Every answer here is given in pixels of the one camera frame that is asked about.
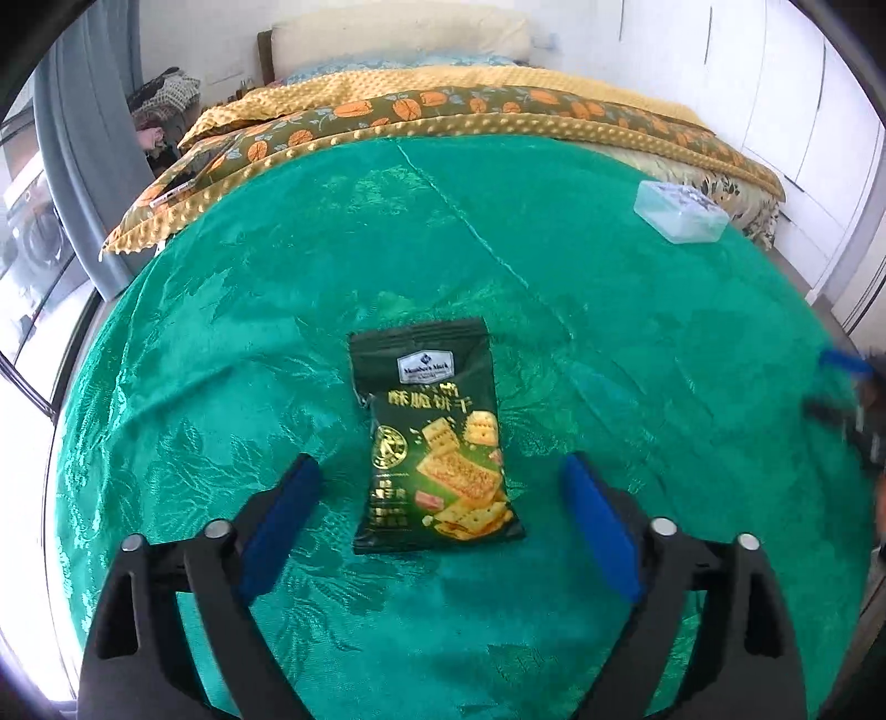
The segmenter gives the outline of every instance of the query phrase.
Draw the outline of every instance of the white drawer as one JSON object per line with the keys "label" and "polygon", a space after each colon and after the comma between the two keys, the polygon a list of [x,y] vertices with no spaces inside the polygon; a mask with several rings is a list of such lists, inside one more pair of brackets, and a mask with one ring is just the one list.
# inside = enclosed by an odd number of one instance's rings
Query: white drawer
{"label": "white drawer", "polygon": [[818,246],[784,216],[779,218],[775,226],[775,249],[797,269],[810,287],[815,287],[828,265],[828,258]]}
{"label": "white drawer", "polygon": [[786,198],[781,205],[783,214],[800,228],[815,243],[816,247],[830,259],[840,245],[846,229],[831,217],[828,211],[816,202],[812,195],[801,190],[799,185],[792,183],[782,173],[747,148],[744,148],[743,152],[752,160],[756,160],[761,165],[771,169],[779,177],[781,185],[784,187]]}

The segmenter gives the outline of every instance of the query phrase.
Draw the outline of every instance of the silver screw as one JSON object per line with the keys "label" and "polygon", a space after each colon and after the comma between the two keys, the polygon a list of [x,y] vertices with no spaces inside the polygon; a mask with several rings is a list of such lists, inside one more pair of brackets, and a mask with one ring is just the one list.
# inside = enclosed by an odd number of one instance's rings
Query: silver screw
{"label": "silver screw", "polygon": [[677,534],[677,525],[673,520],[668,518],[655,518],[652,522],[652,529],[659,535],[670,537]]}
{"label": "silver screw", "polygon": [[227,520],[213,520],[205,528],[203,534],[217,540],[219,537],[225,537],[233,527]]}
{"label": "silver screw", "polygon": [[738,536],[738,544],[745,550],[759,550],[760,541],[751,533],[741,533]]}
{"label": "silver screw", "polygon": [[133,552],[138,550],[143,542],[144,536],[141,536],[138,533],[133,533],[132,535],[123,538],[123,542],[120,543],[120,549],[124,552]]}

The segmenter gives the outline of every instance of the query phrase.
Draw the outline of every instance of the smartphone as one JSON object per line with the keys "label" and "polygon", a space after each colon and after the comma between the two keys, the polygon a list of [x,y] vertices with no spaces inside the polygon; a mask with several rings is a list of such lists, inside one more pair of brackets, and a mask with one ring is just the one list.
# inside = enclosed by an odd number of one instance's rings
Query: smartphone
{"label": "smartphone", "polygon": [[206,169],[221,157],[234,144],[235,137],[231,138],[227,143],[221,146],[209,147],[204,151],[197,153],[190,159],[188,164],[182,170],[176,173],[163,188],[160,195],[151,201],[150,207],[154,209],[158,205],[169,202],[175,197],[184,195],[197,185],[197,181],[203,176]]}

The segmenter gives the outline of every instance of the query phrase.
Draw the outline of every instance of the pile of clothes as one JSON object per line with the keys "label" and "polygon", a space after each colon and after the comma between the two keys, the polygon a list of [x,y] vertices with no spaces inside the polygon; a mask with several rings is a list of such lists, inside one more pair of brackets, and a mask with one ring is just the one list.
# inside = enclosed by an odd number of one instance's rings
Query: pile of clothes
{"label": "pile of clothes", "polygon": [[126,98],[154,176],[179,158],[177,145],[199,115],[200,80],[170,67]]}

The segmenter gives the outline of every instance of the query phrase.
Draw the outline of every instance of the white label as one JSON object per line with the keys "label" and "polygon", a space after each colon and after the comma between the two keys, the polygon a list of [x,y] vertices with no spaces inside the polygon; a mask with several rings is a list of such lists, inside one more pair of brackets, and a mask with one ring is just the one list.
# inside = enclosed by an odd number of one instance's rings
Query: white label
{"label": "white label", "polygon": [[419,350],[412,355],[398,357],[397,369],[403,385],[430,385],[455,375],[452,353],[446,350]]}

